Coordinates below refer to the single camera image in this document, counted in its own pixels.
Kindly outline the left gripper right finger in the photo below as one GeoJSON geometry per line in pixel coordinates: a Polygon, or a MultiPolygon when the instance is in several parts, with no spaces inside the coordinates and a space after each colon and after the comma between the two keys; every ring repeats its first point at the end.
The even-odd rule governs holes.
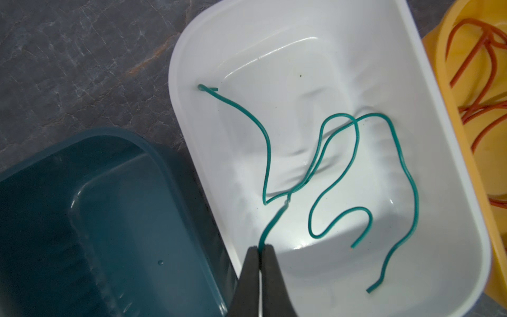
{"type": "Polygon", "coordinates": [[[262,316],[291,316],[297,313],[281,273],[279,262],[272,245],[266,244],[261,251],[262,316]]]}

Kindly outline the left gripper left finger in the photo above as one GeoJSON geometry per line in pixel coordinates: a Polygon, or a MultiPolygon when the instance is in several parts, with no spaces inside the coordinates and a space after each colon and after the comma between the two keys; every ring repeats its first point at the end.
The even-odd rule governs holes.
{"type": "Polygon", "coordinates": [[[248,248],[227,317],[258,317],[260,306],[260,255],[248,248]]]}

